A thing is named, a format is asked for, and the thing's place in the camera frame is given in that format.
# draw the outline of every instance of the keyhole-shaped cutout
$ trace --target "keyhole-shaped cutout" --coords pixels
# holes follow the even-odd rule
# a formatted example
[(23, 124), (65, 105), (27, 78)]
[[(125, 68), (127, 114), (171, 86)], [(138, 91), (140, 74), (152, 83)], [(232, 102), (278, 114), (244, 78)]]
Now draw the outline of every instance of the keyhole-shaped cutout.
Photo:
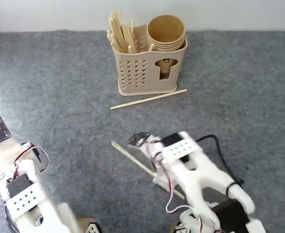
[(177, 65), (178, 61), (174, 58), (165, 58), (156, 61), (155, 65), (160, 67), (160, 80), (169, 79), (171, 67)]

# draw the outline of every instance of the chopstick bundle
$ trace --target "chopstick bundle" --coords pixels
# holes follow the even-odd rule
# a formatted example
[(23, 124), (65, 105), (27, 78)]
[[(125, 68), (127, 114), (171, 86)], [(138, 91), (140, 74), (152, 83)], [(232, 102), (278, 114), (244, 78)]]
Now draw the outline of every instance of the chopstick bundle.
[(107, 39), (116, 52), (137, 53), (133, 36), (134, 36), (134, 19), (131, 22), (131, 28), (123, 22), (123, 16), (119, 12), (119, 17), (115, 12), (109, 17), (110, 30), (107, 30)]

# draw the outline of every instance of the beige plastic holder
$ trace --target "beige plastic holder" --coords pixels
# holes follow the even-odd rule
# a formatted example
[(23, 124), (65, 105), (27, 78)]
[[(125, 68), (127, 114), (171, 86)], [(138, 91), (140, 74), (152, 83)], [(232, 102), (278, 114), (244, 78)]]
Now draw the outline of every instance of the beige plastic holder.
[[(141, 25), (134, 27), (133, 40), (138, 53), (119, 53), (114, 50), (120, 94), (134, 96), (175, 91), (180, 67), (188, 46), (187, 38), (176, 51), (148, 51), (147, 25)], [(170, 70), (163, 66), (165, 63), (163, 59), (164, 61), (169, 59), (169, 63), (173, 61)]]

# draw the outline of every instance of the brown paper cup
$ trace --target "brown paper cup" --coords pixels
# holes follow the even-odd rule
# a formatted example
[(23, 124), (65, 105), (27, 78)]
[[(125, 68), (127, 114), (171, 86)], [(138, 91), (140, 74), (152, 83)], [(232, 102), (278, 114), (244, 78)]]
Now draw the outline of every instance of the brown paper cup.
[(155, 45), (171, 45), (178, 43), (185, 36), (186, 29), (182, 21), (170, 15), (154, 18), (147, 26), (147, 35)]

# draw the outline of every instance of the black cable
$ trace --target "black cable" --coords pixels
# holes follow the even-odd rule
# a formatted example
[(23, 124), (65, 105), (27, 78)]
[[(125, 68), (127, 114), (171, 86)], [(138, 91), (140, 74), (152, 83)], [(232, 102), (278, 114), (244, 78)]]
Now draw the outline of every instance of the black cable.
[(19, 233), (20, 231), (18, 230), (18, 228), (16, 227), (16, 225), (13, 223), (12, 219), (9, 216), (9, 211), (7, 206), (5, 206), (5, 218), (11, 233)]
[(229, 165), (226, 163), (224, 157), (223, 157), (223, 154), (221, 152), (221, 149), (220, 149), (220, 144), (219, 144), (219, 140), (218, 138), (213, 135), (213, 134), (209, 134), (209, 135), (206, 135), (204, 137), (201, 137), (199, 139), (196, 140), (196, 142), (200, 142), (200, 141), (203, 141), (207, 138), (214, 138), (215, 141), (216, 141), (216, 146), (217, 146), (217, 152), (218, 152), (218, 155), (221, 159), (221, 162), (223, 163), (224, 165), (224, 168), (226, 169), (226, 171), (229, 173), (229, 175), (232, 177), (232, 179), (239, 185), (239, 186), (242, 186), (242, 184), (244, 183), (244, 181), (241, 179), (241, 178), (237, 178), (234, 173), (232, 172), (231, 168), (229, 167)]

